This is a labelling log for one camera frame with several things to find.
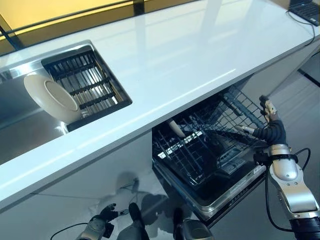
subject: metal rack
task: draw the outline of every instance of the metal rack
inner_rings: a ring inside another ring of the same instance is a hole
[[[235,125],[263,128],[260,109],[235,86],[196,104],[174,118],[186,135],[181,138],[166,122],[152,132],[152,152],[192,186],[199,186],[227,165],[240,168],[236,159],[241,151],[257,140],[234,129]]]
[[[108,66],[90,46],[41,62],[81,109],[83,119],[68,125],[69,131],[132,103]]]

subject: white countertop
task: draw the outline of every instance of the white countertop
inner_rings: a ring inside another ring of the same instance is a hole
[[[319,27],[315,33],[318,40]],[[0,57],[7,66],[90,40],[132,99],[0,165],[0,209],[302,48],[312,36],[309,25],[267,0],[200,0]]]

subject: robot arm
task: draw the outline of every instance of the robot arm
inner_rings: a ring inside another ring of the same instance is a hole
[[[109,238],[114,226],[110,223],[111,220],[129,213],[129,211],[114,211],[116,204],[106,206],[99,215],[91,218],[86,225],[84,231],[77,237],[76,240],[100,240],[102,237]]]
[[[320,208],[312,192],[304,183],[302,168],[297,164],[298,158],[291,154],[286,142],[286,131],[275,106],[261,96],[261,113],[267,120],[267,128],[238,125],[236,129],[265,140],[269,145],[268,176],[278,190],[285,213],[290,221],[292,231],[298,240],[320,239]]]

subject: open dishwasher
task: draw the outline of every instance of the open dishwasher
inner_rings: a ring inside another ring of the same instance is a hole
[[[235,125],[263,128],[260,109],[230,86],[152,129],[155,169],[208,225],[263,179],[252,149],[267,145]]]

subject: gray floor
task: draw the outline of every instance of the gray floor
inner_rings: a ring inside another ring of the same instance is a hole
[[[285,80],[270,99],[279,110],[287,132],[287,142],[295,153],[309,147],[310,162],[304,181],[320,202],[320,88],[300,73]],[[307,154],[299,156],[304,164]],[[292,233],[275,229],[268,220],[264,184],[257,187],[211,231],[216,240],[294,240]],[[274,187],[270,189],[271,214],[278,225],[289,228]]]

